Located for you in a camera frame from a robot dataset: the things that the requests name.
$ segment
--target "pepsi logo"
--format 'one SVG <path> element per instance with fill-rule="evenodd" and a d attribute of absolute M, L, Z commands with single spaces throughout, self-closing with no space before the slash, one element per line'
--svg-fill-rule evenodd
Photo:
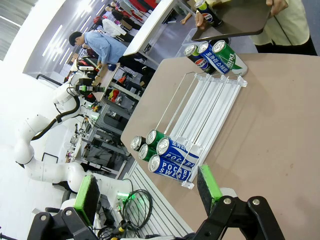
<path fill-rule="evenodd" d="M 213 17 L 210 13 L 203 13 L 202 16 L 204 17 L 205 20 L 207 20 L 209 23 L 213 21 Z"/>
<path fill-rule="evenodd" d="M 208 62 L 204 58 L 198 59 L 197 61 L 195 61 L 195 64 L 203 70 L 207 69 L 209 66 Z"/>

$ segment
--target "green pad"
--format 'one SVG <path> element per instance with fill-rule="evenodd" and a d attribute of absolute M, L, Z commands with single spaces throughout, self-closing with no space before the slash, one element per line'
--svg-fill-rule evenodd
<path fill-rule="evenodd" d="M 100 191 L 96 178 L 93 175 L 85 176 L 73 207 L 89 226 L 94 224 L 99 197 Z"/>
<path fill-rule="evenodd" d="M 198 167 L 196 185 L 206 214 L 209 216 L 213 205 L 223 195 L 208 165 Z"/>

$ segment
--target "can lid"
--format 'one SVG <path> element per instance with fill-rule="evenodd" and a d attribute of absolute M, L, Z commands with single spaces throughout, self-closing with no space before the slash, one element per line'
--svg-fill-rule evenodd
<path fill-rule="evenodd" d="M 185 48 L 185 50 L 183 51 L 183 54 L 184 54 L 186 57 L 189 57 L 190 55 L 192 55 L 192 54 L 195 52 L 196 49 L 197 49 L 197 48 L 196 48 L 196 45 L 195 45 L 195 44 L 191 44 L 191 45 L 189 45 L 189 46 L 187 46 L 187 47 Z"/>
<path fill-rule="evenodd" d="M 148 169 L 150 172 L 155 172 L 160 166 L 160 156 L 155 154 L 150 158 Z"/>
<path fill-rule="evenodd" d="M 225 45 L 226 45 L 226 42 L 225 42 L 224 40 L 219 40 L 219 41 L 217 41 L 217 42 L 213 45 L 212 51 L 213 51 L 214 53 L 218 53 L 218 52 L 220 52 L 222 49 L 224 49 Z"/>
<path fill-rule="evenodd" d="M 145 142 L 147 144 L 152 144 L 156 140 L 156 136 L 157 136 L 157 131 L 152 129 L 150 132 L 148 132 Z"/>
<path fill-rule="evenodd" d="M 138 153 L 138 157 L 143 160 L 146 158 L 147 154 L 149 151 L 149 146 L 145 143 L 142 145 L 142 147 L 140 148 L 140 151 Z"/>
<path fill-rule="evenodd" d="M 195 7 L 196 9 L 198 9 L 198 8 L 201 7 L 205 2 L 206 2 L 206 0 L 196 1 L 194 7 Z"/>
<path fill-rule="evenodd" d="M 156 153 L 159 155 L 163 155 L 166 153 L 166 151 L 169 148 L 169 138 L 168 137 L 163 137 L 160 139 L 156 146 Z"/>
<path fill-rule="evenodd" d="M 141 136 L 135 136 L 132 141 L 131 141 L 131 148 L 133 150 L 137 150 L 141 144 L 141 141 L 142 141 L 142 137 Z"/>
<path fill-rule="evenodd" d="M 207 42 L 207 41 L 202 42 L 202 43 L 199 45 L 198 53 L 199 53 L 199 54 L 202 54 L 205 50 L 208 49 L 208 47 L 209 47 L 209 42 Z"/>

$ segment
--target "person in white shirt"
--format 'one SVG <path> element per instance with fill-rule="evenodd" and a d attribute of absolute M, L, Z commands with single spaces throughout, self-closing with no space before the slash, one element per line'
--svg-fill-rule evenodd
<path fill-rule="evenodd" d="M 317 56 L 302 0 L 266 0 L 266 4 L 272 6 L 270 18 L 261 34 L 251 36 L 257 51 Z M 206 23 L 200 13 L 195 23 L 204 29 Z"/>
<path fill-rule="evenodd" d="M 131 43 L 134 36 L 127 33 L 119 25 L 115 24 L 113 21 L 97 16 L 93 19 L 93 23 L 102 26 L 103 30 L 113 38 L 119 37 L 121 40 L 127 43 Z"/>

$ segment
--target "blue shirt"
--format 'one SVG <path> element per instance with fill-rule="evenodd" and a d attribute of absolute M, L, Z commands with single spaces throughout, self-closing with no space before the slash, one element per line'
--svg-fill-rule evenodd
<path fill-rule="evenodd" d="M 84 43 L 89 45 L 98 55 L 103 64 L 116 64 L 127 47 L 113 37 L 100 32 L 91 31 L 84 33 Z"/>

